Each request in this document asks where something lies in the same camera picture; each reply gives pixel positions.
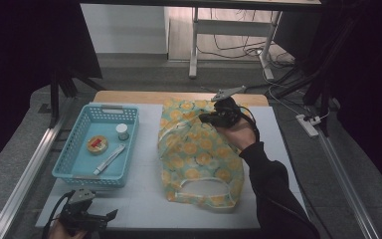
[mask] black sleeve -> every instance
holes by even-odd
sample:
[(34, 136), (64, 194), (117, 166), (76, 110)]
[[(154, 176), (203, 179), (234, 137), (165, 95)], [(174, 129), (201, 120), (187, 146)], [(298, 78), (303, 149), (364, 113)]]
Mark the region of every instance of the black sleeve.
[(319, 238), (317, 230), (289, 190), (287, 169), (280, 162), (267, 158), (264, 143), (250, 145), (240, 157), (250, 168), (263, 238)]

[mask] food item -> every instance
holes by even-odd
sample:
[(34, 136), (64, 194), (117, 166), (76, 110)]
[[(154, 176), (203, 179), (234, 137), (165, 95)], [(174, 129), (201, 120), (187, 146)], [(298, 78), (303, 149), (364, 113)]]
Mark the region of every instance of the food item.
[(93, 136), (87, 142), (87, 150), (94, 155), (104, 153), (108, 148), (107, 138), (103, 135)]

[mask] white table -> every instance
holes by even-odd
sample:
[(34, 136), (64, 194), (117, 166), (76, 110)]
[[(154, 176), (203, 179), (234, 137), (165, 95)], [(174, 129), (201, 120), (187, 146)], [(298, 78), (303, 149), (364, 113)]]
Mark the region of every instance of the white table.
[[(139, 129), (126, 185), (112, 191), (99, 191), (89, 208), (90, 214), (106, 215), (108, 212), (118, 209), (116, 218), (107, 225), (108, 229), (113, 230), (252, 229), (260, 227), (256, 217), (256, 197), (248, 179), (248, 167), (245, 163), (246, 181), (241, 199), (234, 209), (217, 210), (168, 202), (161, 185), (161, 162), (157, 156), (156, 146), (162, 105), (128, 105), (139, 107)], [(286, 166), (290, 190), (303, 206), (273, 109), (250, 107), (250, 110), (257, 119), (268, 157), (278, 160)], [(37, 227), (43, 227), (46, 224), (58, 199), (72, 189), (63, 180), (57, 179), (37, 221)]]

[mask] blue plastic basket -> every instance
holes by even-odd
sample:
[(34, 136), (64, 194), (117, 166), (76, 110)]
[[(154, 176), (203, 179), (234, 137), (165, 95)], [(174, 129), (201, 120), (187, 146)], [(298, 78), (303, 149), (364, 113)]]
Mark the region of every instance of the blue plastic basket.
[[(116, 126), (125, 123), (129, 138), (120, 140)], [(67, 142), (52, 171), (55, 177), (67, 184), (87, 186), (88, 188), (123, 187), (130, 165), (135, 137), (138, 132), (138, 108), (89, 104), (83, 107)], [(94, 135), (107, 138), (108, 148), (100, 155), (87, 150), (87, 142)], [(120, 143), (126, 149), (99, 175), (96, 168), (108, 158)]]

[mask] person's hand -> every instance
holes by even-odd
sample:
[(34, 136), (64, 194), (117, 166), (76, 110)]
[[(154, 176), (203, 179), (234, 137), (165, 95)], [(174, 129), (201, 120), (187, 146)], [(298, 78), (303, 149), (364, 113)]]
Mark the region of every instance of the person's hand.
[(216, 131), (223, 134), (226, 139), (240, 150), (244, 150), (256, 142), (256, 135), (251, 125), (244, 119), (240, 119), (229, 128), (215, 127)]
[(54, 225), (49, 233), (49, 239), (82, 239), (86, 236), (87, 231), (78, 231), (72, 237), (65, 227), (61, 224), (59, 219), (56, 219)]

